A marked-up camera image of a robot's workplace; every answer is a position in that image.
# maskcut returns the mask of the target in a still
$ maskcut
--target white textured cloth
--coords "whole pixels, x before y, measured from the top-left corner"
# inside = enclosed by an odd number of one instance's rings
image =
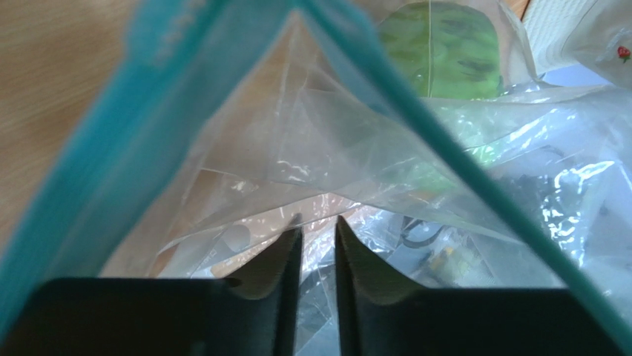
[[[538,74],[577,63],[562,50],[570,33],[597,1],[531,0],[522,21]]]

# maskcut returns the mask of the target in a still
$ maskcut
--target green object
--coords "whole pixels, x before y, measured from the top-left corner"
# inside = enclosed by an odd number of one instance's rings
[[[471,100],[502,93],[498,36],[478,10],[438,1],[407,4],[378,26],[378,35],[419,96]]]

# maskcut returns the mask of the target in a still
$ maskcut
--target wooden surface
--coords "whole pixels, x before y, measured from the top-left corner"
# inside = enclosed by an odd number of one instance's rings
[[[522,16],[528,0],[507,0]],[[122,53],[135,1],[0,1],[0,251]]]

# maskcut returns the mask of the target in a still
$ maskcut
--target red strawberry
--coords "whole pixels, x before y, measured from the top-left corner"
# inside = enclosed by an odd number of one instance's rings
[[[623,46],[619,46],[619,48],[616,50],[616,52],[619,54],[619,58],[623,59],[623,62],[626,63],[628,61],[628,59],[630,59],[630,50],[627,49],[626,47]]]

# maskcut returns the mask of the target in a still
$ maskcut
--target small red logo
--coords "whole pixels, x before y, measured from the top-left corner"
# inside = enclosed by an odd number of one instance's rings
[[[623,47],[623,46],[619,46],[619,49],[616,50],[616,52],[619,54],[619,58],[623,59],[623,62],[626,63],[628,61],[628,59],[630,59],[630,50]]]

